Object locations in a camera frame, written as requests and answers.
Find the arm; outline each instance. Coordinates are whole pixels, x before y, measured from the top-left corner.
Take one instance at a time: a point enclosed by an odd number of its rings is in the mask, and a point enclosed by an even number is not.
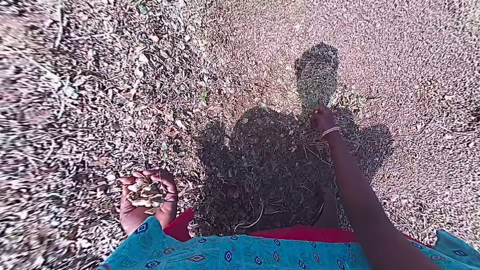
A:
[[[335,126],[321,106],[311,120],[320,132]],[[365,175],[338,131],[326,135],[341,201],[365,255],[374,269],[440,269],[412,245],[386,216]]]

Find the green leaf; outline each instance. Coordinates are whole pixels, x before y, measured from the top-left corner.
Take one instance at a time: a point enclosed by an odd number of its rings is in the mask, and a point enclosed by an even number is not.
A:
[[[140,12],[140,14],[142,14],[142,15],[147,14],[147,12],[148,12],[148,8],[145,5],[138,4],[137,8],[138,8],[138,11]]]

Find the wrist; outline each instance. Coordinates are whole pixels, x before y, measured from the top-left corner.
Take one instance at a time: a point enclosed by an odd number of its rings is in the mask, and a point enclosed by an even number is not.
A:
[[[333,130],[333,131],[325,134],[325,135],[323,136],[323,138],[324,138],[327,142],[330,142],[330,141],[342,139],[342,135],[340,134],[340,131],[339,131],[339,130]]]

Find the finger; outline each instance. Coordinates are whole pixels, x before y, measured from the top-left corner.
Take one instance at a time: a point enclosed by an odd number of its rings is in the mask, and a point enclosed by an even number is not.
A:
[[[134,176],[121,177],[121,178],[119,178],[119,180],[120,180],[120,182],[121,182],[122,184],[131,184],[131,183],[133,183],[136,179],[137,179],[137,177],[134,177]]]
[[[132,175],[135,176],[135,177],[142,177],[143,176],[143,174],[141,172],[137,172],[137,171],[132,172]]]
[[[161,176],[152,175],[152,180],[159,181],[165,185],[169,193],[177,193],[177,187],[173,181],[173,177],[169,173],[164,173]]]
[[[158,170],[145,170],[145,171],[143,171],[143,173],[146,176],[150,176],[150,175],[153,175],[153,174],[158,174]]]
[[[120,198],[120,211],[125,211],[132,207],[132,203],[127,200],[127,196],[130,193],[130,190],[126,185],[122,186],[121,198]]]
[[[329,110],[327,107],[325,107],[325,105],[321,105],[319,111],[320,111],[321,113],[327,113],[327,112],[329,112],[330,110]]]

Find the leg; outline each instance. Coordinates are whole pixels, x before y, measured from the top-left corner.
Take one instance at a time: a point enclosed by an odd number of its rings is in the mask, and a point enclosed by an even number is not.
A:
[[[319,201],[323,202],[323,207],[320,210],[319,217],[313,228],[324,228],[324,229],[338,229],[338,214],[336,211],[336,196],[333,192],[333,189],[330,187],[322,187],[321,191],[317,192],[320,195],[323,195],[322,199]]]

